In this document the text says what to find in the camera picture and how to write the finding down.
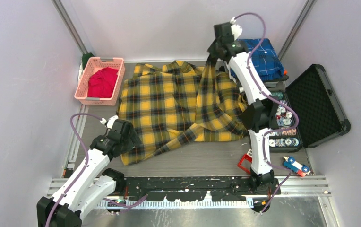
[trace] cable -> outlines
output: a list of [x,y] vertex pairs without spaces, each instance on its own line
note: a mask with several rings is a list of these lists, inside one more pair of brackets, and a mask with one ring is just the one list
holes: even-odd
[[113,201],[113,200],[110,200],[110,199],[107,199],[107,198],[105,198],[105,199],[103,199],[103,200],[108,201],[110,204],[113,204],[113,205],[116,205],[116,206],[119,206],[119,207],[124,207],[124,208],[126,208],[126,209],[121,210],[121,211],[119,212],[119,213],[124,213],[124,212],[127,212],[128,210],[130,210],[131,208],[140,205],[140,204],[141,204],[142,202],[144,202],[146,199],[147,199],[147,195],[143,196],[143,197],[140,198],[137,202],[135,202],[135,204],[130,205],[130,206],[125,205],[125,204],[121,204],[121,203],[117,203],[117,202],[115,202],[115,201]]
[[86,144],[83,142],[82,138],[80,137],[79,133],[76,131],[76,128],[75,126],[73,125],[73,119],[76,117],[76,116],[80,116],[80,115],[87,115],[87,116],[91,116],[91,117],[94,117],[98,120],[102,120],[101,117],[98,117],[96,115],[93,115],[93,114],[89,114],[89,113],[76,113],[74,115],[72,115],[70,117],[70,126],[73,130],[73,132],[75,133],[77,139],[79,140],[80,144],[82,145],[83,149],[85,150],[85,153],[86,153],[86,157],[85,157],[85,165],[82,167],[82,169],[80,170],[79,174],[75,177],[75,179],[72,181],[71,184],[69,184],[69,186],[64,190],[64,193],[61,194],[61,196],[57,199],[57,201],[55,202],[54,206],[51,208],[51,211],[50,213],[48,214],[48,217],[47,217],[47,221],[45,223],[45,226],[46,227],[49,227],[50,226],[50,222],[51,222],[51,218],[52,218],[52,215],[54,214],[54,211],[55,209],[57,208],[58,204],[61,202],[62,198],[65,197],[65,195],[67,194],[67,192],[70,190],[70,188],[75,184],[75,182],[80,178],[80,176],[82,175],[82,173],[86,170],[86,167],[87,167],[87,164],[89,163],[89,153],[88,153],[88,149],[86,147]]
[[245,16],[245,15],[253,15],[253,16],[257,17],[257,18],[261,21],[261,23],[263,24],[263,35],[262,35],[260,41],[258,42],[258,44],[257,44],[257,45],[253,48],[253,50],[250,52],[250,54],[249,54],[249,56],[248,56],[248,58],[247,58],[247,67],[246,67],[246,68],[249,70],[249,73],[250,73],[250,75],[251,75],[251,78],[253,79],[253,81],[254,81],[254,83],[256,84],[257,88],[259,89],[260,93],[261,93],[263,96],[265,96],[266,98],[268,98],[269,100],[277,103],[278,105],[283,106],[285,109],[287,109],[288,111],[290,111],[290,112],[293,114],[293,117],[294,117],[294,119],[295,119],[295,124],[294,124],[293,126],[291,126],[291,127],[289,127],[289,128],[284,128],[284,129],[271,130],[271,131],[268,131],[268,132],[264,133],[264,135],[263,135],[263,138],[264,138],[264,139],[263,139],[263,154],[264,154],[264,160],[265,160],[265,162],[267,162],[267,164],[270,165],[272,168],[289,171],[289,174],[285,177],[285,179],[284,179],[283,181],[281,181],[281,183],[279,183],[278,187],[275,189],[275,191],[274,191],[273,195],[271,196],[271,198],[269,199],[268,203],[266,203],[265,207],[260,211],[260,213],[262,214],[262,213],[266,210],[266,208],[269,206],[269,204],[271,203],[272,199],[274,198],[274,196],[275,196],[276,193],[278,192],[278,190],[279,190],[279,188],[281,187],[281,185],[282,185],[282,184],[291,176],[291,174],[292,174],[292,171],[291,171],[290,169],[287,169],[287,168],[282,167],[282,166],[274,165],[274,164],[272,164],[270,161],[268,161],[268,158],[267,158],[267,156],[266,156],[266,145],[265,145],[265,141],[266,141],[266,140],[265,140],[265,136],[268,135],[268,134],[270,134],[270,133],[272,133],[272,132],[276,132],[276,131],[286,131],[286,130],[290,130],[290,129],[295,129],[295,128],[297,127],[297,125],[299,124],[299,117],[297,116],[296,112],[295,112],[292,108],[290,108],[290,107],[288,107],[287,105],[285,105],[285,104],[279,102],[278,100],[272,98],[269,94],[266,94],[265,92],[263,92],[261,86],[258,84],[256,78],[253,76],[253,73],[252,73],[252,71],[251,71],[251,69],[250,69],[250,66],[249,66],[249,62],[250,62],[250,59],[251,59],[251,56],[253,55],[253,53],[254,53],[254,52],[258,49],[258,47],[263,43],[263,40],[264,40],[264,38],[265,38],[265,36],[266,36],[266,24],[265,24],[263,18],[262,18],[260,15],[258,15],[257,13],[242,13],[242,14],[236,16],[236,17],[235,17],[235,20],[238,19],[238,18],[240,18],[241,16]]

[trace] blue plaid shirt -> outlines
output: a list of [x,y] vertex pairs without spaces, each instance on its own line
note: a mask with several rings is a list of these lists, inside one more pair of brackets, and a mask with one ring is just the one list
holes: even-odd
[[[240,41],[246,42],[248,50],[252,51],[260,39],[240,39]],[[281,78],[284,74],[285,68],[279,61],[269,39],[263,40],[253,53],[251,61],[263,82]],[[231,76],[236,77],[233,70],[231,70]]]

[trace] red cloth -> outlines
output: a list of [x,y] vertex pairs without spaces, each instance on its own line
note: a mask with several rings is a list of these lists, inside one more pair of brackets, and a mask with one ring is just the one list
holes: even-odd
[[104,68],[98,70],[89,79],[89,98],[111,98],[114,92],[115,84],[118,79],[118,70]]

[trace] white wall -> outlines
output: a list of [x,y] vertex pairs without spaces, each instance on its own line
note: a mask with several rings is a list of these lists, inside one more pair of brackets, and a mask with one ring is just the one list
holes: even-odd
[[[126,61],[206,59],[215,38],[213,25],[244,12],[259,13],[267,37],[279,51],[303,0],[63,0],[82,40],[98,56]],[[253,16],[238,20],[242,38],[259,38],[262,25]]]
[[361,1],[317,1],[283,59],[293,78],[312,63],[325,67],[352,130],[309,156],[327,177],[342,226],[361,226]]
[[51,1],[0,1],[0,226],[37,225],[79,111],[80,57]]

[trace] yellow plaid shirt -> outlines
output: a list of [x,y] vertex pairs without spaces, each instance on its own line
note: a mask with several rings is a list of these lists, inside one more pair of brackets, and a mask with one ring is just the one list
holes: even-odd
[[239,118],[246,107],[228,74],[209,61],[138,64],[124,82],[118,116],[133,123],[142,144],[121,159],[128,165],[191,141],[239,140],[248,133]]

